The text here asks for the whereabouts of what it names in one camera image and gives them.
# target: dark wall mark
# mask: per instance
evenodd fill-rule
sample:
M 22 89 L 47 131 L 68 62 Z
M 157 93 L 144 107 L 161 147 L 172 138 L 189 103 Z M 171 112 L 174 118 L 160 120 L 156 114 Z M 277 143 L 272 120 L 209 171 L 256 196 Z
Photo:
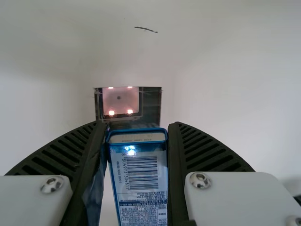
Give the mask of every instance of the dark wall mark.
M 144 30 L 147 30 L 147 31 L 150 31 L 150 32 L 158 33 L 158 32 L 155 32 L 155 31 L 153 31 L 151 29 L 148 29 L 148 28 L 145 28 L 145 27 L 135 27 L 135 28 L 144 29 Z

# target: small window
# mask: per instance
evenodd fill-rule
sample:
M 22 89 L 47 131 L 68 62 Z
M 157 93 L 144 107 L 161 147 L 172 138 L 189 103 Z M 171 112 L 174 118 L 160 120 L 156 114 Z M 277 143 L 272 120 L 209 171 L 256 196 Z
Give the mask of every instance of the small window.
M 161 87 L 95 88 L 96 120 L 111 129 L 160 126 Z

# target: blue box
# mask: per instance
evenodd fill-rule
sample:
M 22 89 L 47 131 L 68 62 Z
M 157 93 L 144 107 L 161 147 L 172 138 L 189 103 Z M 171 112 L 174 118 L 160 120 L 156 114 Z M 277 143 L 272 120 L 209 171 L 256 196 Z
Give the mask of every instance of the blue box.
M 167 131 L 114 130 L 106 143 L 120 226 L 167 226 Z

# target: barcode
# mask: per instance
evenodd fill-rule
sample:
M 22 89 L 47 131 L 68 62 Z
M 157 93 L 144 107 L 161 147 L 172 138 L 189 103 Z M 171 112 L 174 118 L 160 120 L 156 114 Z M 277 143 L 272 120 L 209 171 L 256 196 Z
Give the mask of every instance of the barcode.
M 127 157 L 129 190 L 159 189 L 156 156 Z

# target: metal screw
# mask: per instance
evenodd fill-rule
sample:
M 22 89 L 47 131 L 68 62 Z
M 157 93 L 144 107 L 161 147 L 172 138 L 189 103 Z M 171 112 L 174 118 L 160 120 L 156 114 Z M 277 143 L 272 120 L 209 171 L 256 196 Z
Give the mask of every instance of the metal screw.
M 296 222 L 297 225 L 300 226 L 301 225 L 301 218 L 296 218 L 295 222 Z
M 301 226 L 301 218 L 294 215 L 287 217 L 286 226 Z
M 191 174 L 189 181 L 193 186 L 200 189 L 207 189 L 211 186 L 210 178 L 202 172 L 196 172 Z
M 41 186 L 41 192 L 44 194 L 53 193 L 59 190 L 63 186 L 63 183 L 64 179 L 59 176 L 47 178 Z

